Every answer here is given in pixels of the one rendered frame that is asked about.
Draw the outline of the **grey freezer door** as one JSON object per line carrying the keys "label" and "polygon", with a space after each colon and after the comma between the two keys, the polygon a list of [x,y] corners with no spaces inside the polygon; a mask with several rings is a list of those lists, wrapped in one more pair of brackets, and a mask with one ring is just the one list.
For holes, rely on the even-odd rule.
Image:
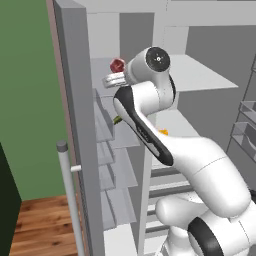
{"label": "grey freezer door", "polygon": [[70,113],[86,256],[105,256],[100,177],[86,8],[54,0],[60,55]]}

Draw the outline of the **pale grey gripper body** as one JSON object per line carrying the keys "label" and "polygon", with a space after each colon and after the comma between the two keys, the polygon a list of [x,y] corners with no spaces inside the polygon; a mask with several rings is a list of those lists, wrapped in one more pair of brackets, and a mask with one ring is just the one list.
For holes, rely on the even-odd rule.
{"label": "pale grey gripper body", "polygon": [[109,74],[102,79],[102,82],[106,88],[123,86],[126,84],[126,80],[123,72]]}

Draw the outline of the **clear freezer door bin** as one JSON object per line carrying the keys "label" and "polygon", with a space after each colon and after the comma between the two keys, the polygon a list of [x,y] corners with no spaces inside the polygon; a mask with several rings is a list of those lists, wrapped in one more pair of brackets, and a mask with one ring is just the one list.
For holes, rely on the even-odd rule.
{"label": "clear freezer door bin", "polygon": [[113,208],[111,206],[110,200],[105,191],[101,192],[101,207],[102,207],[102,220],[103,229],[110,230],[116,227],[116,220]]}
{"label": "clear freezer door bin", "polygon": [[97,144],[98,165],[112,164],[115,162],[113,150],[108,142]]}
{"label": "clear freezer door bin", "polygon": [[96,139],[98,142],[112,141],[114,139],[113,121],[108,111],[103,107],[97,90],[94,93],[94,112]]}
{"label": "clear freezer door bin", "polygon": [[100,188],[102,191],[115,188],[116,177],[112,167],[109,164],[102,165],[99,167],[99,178],[100,178]]}

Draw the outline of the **clear fridge door bin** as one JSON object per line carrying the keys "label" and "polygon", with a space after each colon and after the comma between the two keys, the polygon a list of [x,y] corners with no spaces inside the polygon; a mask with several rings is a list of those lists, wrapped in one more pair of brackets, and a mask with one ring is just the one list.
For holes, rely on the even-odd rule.
{"label": "clear fridge door bin", "polygon": [[256,129],[248,122],[237,122],[233,126],[232,138],[256,161]]}
{"label": "clear fridge door bin", "polygon": [[239,112],[256,124],[256,101],[241,101]]}

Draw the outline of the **white fridge shelf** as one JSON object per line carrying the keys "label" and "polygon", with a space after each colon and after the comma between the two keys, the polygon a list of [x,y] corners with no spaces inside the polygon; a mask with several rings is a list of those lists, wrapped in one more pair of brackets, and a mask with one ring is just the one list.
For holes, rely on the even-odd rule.
{"label": "white fridge shelf", "polygon": [[237,85],[188,55],[171,55],[170,75],[178,92],[237,88]]}
{"label": "white fridge shelf", "polygon": [[199,134],[179,110],[165,110],[156,114],[156,127],[166,129],[169,136],[198,137]]}

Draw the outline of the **red raw steak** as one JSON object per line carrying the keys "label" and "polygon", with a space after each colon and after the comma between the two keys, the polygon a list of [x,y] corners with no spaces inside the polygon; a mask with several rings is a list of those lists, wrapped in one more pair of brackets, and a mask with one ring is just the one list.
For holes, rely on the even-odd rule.
{"label": "red raw steak", "polygon": [[110,63],[110,69],[113,73],[123,72],[125,69],[125,62],[123,59],[115,58]]}

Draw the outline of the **grey fridge door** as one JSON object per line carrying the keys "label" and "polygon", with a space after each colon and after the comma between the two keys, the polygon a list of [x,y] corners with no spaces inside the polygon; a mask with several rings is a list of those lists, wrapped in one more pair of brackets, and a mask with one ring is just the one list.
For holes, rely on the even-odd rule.
{"label": "grey fridge door", "polygon": [[256,190],[256,55],[231,130],[227,153],[238,167],[248,187]]}

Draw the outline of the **grey fridge freezer cabinet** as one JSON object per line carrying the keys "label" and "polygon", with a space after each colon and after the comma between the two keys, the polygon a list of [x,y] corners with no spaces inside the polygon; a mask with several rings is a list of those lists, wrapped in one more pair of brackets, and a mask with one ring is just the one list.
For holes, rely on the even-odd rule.
{"label": "grey fridge freezer cabinet", "polygon": [[177,108],[201,135],[227,151],[230,134],[256,54],[256,0],[77,0],[89,12],[107,13],[118,4],[152,5],[160,15],[158,33],[171,54],[188,55],[237,88],[180,92]]}

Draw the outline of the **dark green cabinet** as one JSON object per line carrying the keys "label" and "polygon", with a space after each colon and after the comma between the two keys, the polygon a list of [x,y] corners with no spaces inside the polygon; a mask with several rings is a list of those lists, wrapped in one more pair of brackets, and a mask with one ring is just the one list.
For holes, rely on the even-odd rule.
{"label": "dark green cabinet", "polygon": [[0,144],[0,256],[9,256],[21,197]]}

